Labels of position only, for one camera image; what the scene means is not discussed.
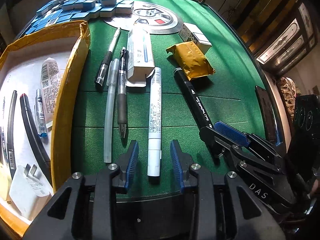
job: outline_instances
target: person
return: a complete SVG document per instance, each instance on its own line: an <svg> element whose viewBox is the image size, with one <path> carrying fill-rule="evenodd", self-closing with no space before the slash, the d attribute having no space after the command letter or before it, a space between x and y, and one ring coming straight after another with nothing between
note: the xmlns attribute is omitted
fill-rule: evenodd
<svg viewBox="0 0 320 240"><path fill-rule="evenodd" d="M299 88L296 86L294 81L288 77L282 77L280 80L281 92L284 96L284 101L288 109L291 120L294 116L294 104L296 102L296 97L301 95Z"/></svg>

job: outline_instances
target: green felt table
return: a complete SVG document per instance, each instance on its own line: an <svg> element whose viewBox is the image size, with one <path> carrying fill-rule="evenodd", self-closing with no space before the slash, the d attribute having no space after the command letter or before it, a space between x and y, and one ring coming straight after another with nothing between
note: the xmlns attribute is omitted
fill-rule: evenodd
<svg viewBox="0 0 320 240"><path fill-rule="evenodd" d="M196 24L212 43L206 57L216 73L193 82L211 121L223 121L240 131L256 133L265 138L255 94L255 86L264 88L263 83L241 43L215 12L193 0L137 1L155 3L172 10L184 22ZM103 162L103 134L108 88L105 86L103 93L96 92L94 78L116 30L100 18L91 19L89 28L91 45L78 87L71 138L71 170L85 175L94 174L106 165ZM122 30L113 58L119 57L121 48L126 47L127 37L128 32ZM162 160L159 184L150 184L147 176L150 81L144 90L127 89L129 130L126 145L122 144L119 136L115 102L112 160L127 151L132 139L139 143L134 182L128 195L122 197L150 197L179 190L173 179L170 157L169 145L173 139L179 140L182 150L190 153L195 162L211 171L225 174L229 170L223 158L220 164L213 163L173 78L177 64L165 50L181 42L177 33L151 35L155 66L162 70Z"/></svg>

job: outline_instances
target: paper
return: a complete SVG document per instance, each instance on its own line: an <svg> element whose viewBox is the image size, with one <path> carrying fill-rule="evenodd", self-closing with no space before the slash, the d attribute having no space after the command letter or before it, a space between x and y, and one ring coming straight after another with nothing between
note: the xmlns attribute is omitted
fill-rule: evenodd
<svg viewBox="0 0 320 240"><path fill-rule="evenodd" d="M188 80L214 74L216 71L193 41L173 45L166 49L185 72Z"/></svg>

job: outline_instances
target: ballpoint pen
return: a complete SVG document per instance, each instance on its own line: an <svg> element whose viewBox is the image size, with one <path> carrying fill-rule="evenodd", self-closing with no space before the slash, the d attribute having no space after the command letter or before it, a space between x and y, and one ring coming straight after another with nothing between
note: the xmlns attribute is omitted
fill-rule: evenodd
<svg viewBox="0 0 320 240"><path fill-rule="evenodd" d="M17 101L17 92L15 90L12 94L11 103L10 103L9 118L8 118L8 137L7 137L9 168L10 168L10 174L12 179L17 169L16 160L14 156L14 148L13 148L13 119L14 119L14 111L16 108L16 101Z"/></svg>
<svg viewBox="0 0 320 240"><path fill-rule="evenodd" d="M128 125L128 106L127 106L127 64L128 64L129 52L122 48L120 53L120 65L119 65L119 81L118 81L118 95L117 95L117 106L118 106L118 128L120 137L124 138L127 125Z"/></svg>
<svg viewBox="0 0 320 240"><path fill-rule="evenodd" d="M102 88L103 87L103 82L104 82L104 79L106 77L106 74L107 74L107 71L108 71L108 67L109 67L109 64L110 64L110 61L111 61L111 56L112 56L112 52L115 48L115 45L116 45L116 42L118 40L118 37L120 35L120 31L121 31L121 28L118 28L115 32L115 35L113 35L113 38L112 38L112 41L110 43L110 46L109 46L109 49L108 51L106 52L101 64L100 64L100 67L97 71L97 74L96 74L96 78L94 80L94 83L96 84L96 86L98 88Z"/></svg>
<svg viewBox="0 0 320 240"><path fill-rule="evenodd" d="M36 90L36 105L35 105L36 125L40 137L47 137L48 130L44 119L44 111L42 104L41 89Z"/></svg>
<svg viewBox="0 0 320 240"><path fill-rule="evenodd" d="M113 124L113 107L115 102L115 93L117 86L117 77L119 71L119 59L115 59L110 63L107 78L108 96L106 105L106 116L104 121L104 145L103 145L103 161L111 163L111 139Z"/></svg>

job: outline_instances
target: black pen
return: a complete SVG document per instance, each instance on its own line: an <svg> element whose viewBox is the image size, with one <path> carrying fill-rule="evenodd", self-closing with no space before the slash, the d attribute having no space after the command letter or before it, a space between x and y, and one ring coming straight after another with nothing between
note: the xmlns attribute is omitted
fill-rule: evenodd
<svg viewBox="0 0 320 240"><path fill-rule="evenodd" d="M127 64L128 64L129 52L122 48L120 52L120 64L119 64L119 81L118 81L118 128L120 137L124 138L128 126L128 105L127 105Z"/></svg>
<svg viewBox="0 0 320 240"><path fill-rule="evenodd" d="M173 71L173 75L182 92L182 95L187 101L198 128L201 129L205 126L210 126L212 128L212 122L209 118L209 115L205 110L198 93L195 91L195 88L186 77L184 71L181 68L176 68Z"/></svg>
<svg viewBox="0 0 320 240"><path fill-rule="evenodd" d="M16 172L16 160L14 157L14 148L13 148L13 119L14 119L14 111L16 108L16 101L17 101L17 92L16 90L12 93L11 103L10 103L10 110L9 110L9 119L8 119L8 136L7 136L7 150L8 150L8 157L9 157L9 167L10 167L10 174L11 178Z"/></svg>
<svg viewBox="0 0 320 240"><path fill-rule="evenodd" d="M109 65L111 62L112 52L116 46L116 42L117 42L118 37L120 35L120 31L121 31L121 28L118 28L116 30L115 34L113 35L109 49L106 52L106 54L100 64L100 67L97 71L96 78L94 79L94 83L96 84L98 89L101 89L103 87L103 83L104 83L104 80L106 79L105 77L106 77L106 74L108 73L108 68L109 68Z"/></svg>
<svg viewBox="0 0 320 240"><path fill-rule="evenodd" d="M35 121L33 120L29 100L26 94L22 94L20 96L20 104L22 119L32 152L38 162L42 173L52 185L50 158L48 157L47 152L43 147L42 141L40 140Z"/></svg>

